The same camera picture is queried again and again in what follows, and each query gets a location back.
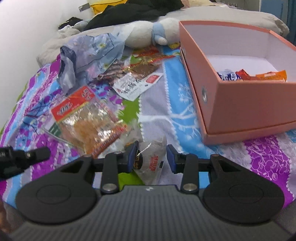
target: white cloth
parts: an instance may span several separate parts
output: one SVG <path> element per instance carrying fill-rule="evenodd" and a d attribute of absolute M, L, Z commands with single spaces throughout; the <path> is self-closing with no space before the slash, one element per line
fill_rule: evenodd
<path fill-rule="evenodd" d="M 276 16 L 265 12 L 252 12 L 246 10 L 232 9 L 228 7 L 206 6 L 191 7 L 174 12 L 169 12 L 166 16 L 159 17 L 158 21 L 164 18 L 176 18 L 178 20 L 212 20 L 231 23 L 242 23 L 261 28 L 266 28 L 285 37 L 289 33 L 289 28 L 283 21 Z M 114 26 L 90 29 L 78 35 L 97 36 L 103 33 L 111 33 Z M 40 54 L 37 56 L 37 62 L 42 67 L 47 63 L 53 62 L 60 53 L 60 47 L 73 38 L 73 28 L 68 28 L 63 34 L 59 34 L 50 39 L 42 47 Z"/>

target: gray ribbed surface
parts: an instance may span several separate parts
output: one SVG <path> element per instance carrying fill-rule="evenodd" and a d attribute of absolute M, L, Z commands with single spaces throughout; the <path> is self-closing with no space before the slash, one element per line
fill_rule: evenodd
<path fill-rule="evenodd" d="M 241 227 L 210 215 L 198 197 L 174 186 L 126 186 L 104 196 L 91 213 L 71 224 L 25 223 L 12 233 L 15 241 L 283 241 L 289 235 L 277 224 Z"/>

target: white plastic wrapper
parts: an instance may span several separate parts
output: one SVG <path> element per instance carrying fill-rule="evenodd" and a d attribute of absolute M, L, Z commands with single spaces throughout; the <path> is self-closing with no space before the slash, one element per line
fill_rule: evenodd
<path fill-rule="evenodd" d="M 161 140 L 153 140 L 151 142 L 142 142 L 139 144 L 143 165 L 139 170 L 135 169 L 135 172 L 145 185 L 158 184 L 166 154 L 166 145 L 167 139 L 165 136 Z"/>

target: blue curtain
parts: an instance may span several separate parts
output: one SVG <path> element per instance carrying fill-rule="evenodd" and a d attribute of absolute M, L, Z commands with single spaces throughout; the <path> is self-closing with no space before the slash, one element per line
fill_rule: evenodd
<path fill-rule="evenodd" d="M 296 0 L 289 0 L 288 4 L 287 26 L 290 29 L 290 33 L 287 36 L 287 40 L 296 45 Z"/>

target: black fabric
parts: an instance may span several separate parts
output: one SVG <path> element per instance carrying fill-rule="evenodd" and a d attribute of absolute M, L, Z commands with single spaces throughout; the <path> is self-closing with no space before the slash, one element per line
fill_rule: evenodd
<path fill-rule="evenodd" d="M 62 29 L 63 27 L 70 25 L 70 26 L 74 26 L 76 23 L 82 21 L 82 19 L 80 18 L 76 18 L 76 17 L 71 17 L 69 20 L 67 20 L 66 22 L 62 23 L 58 29 Z"/>
<path fill-rule="evenodd" d="M 138 20 L 153 21 L 183 6 L 181 0 L 128 0 L 125 4 L 108 5 L 101 14 L 87 24 L 84 30 Z"/>

